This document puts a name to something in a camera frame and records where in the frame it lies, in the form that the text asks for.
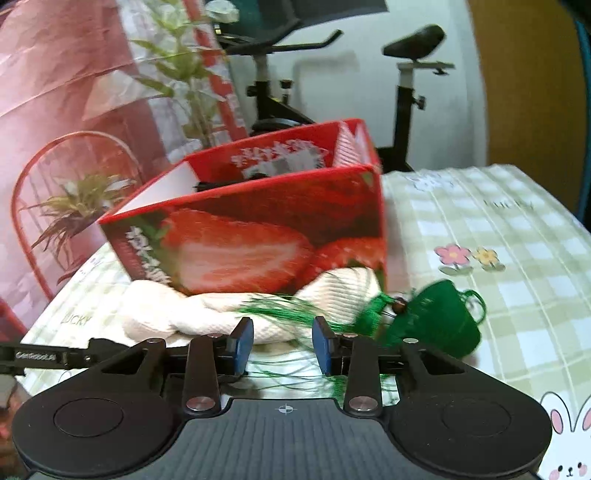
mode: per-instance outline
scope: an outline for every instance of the pink flower print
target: pink flower print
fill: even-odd
[[[470,265],[472,253],[467,248],[450,244],[446,247],[437,247],[434,252],[439,255],[439,260],[443,264],[439,266],[439,270],[445,275],[469,275],[474,270]]]
[[[437,247],[435,253],[444,265],[468,265],[470,263],[470,251],[459,245],[450,244],[446,247]]]

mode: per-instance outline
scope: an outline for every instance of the green knitted cup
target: green knitted cup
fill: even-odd
[[[482,306],[482,317],[478,320],[466,308],[470,298],[475,298]],[[380,342],[395,345],[404,338],[416,338],[448,355],[462,358],[480,343],[478,325],[485,316],[485,303],[478,293],[473,290],[459,292],[451,280],[441,280],[408,302],[406,311],[396,315]]]

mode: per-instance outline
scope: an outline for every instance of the yellow flower print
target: yellow flower print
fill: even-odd
[[[499,261],[499,256],[494,250],[479,247],[472,256],[480,262],[482,268],[487,272],[502,272],[505,269],[505,266]]]

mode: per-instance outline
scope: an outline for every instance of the white wall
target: white wall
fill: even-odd
[[[291,34],[283,43],[324,40],[335,29],[345,33],[332,46],[269,57],[275,80],[291,78],[291,105],[317,121],[360,117],[376,146],[392,144],[397,59],[382,56],[382,46],[429,23],[447,39],[431,56],[456,64],[441,77],[416,72],[417,95],[427,109],[414,109],[408,162],[418,170],[486,164],[485,97],[478,51],[465,0],[387,0],[389,12],[345,18]],[[245,95],[255,70],[250,57],[233,57],[236,90],[246,121],[255,119],[254,100]],[[279,94],[278,82],[274,87]]]

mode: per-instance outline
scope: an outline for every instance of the bike seat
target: bike seat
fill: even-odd
[[[408,37],[389,43],[382,48],[387,57],[419,60],[432,53],[445,38],[439,25],[427,25]]]

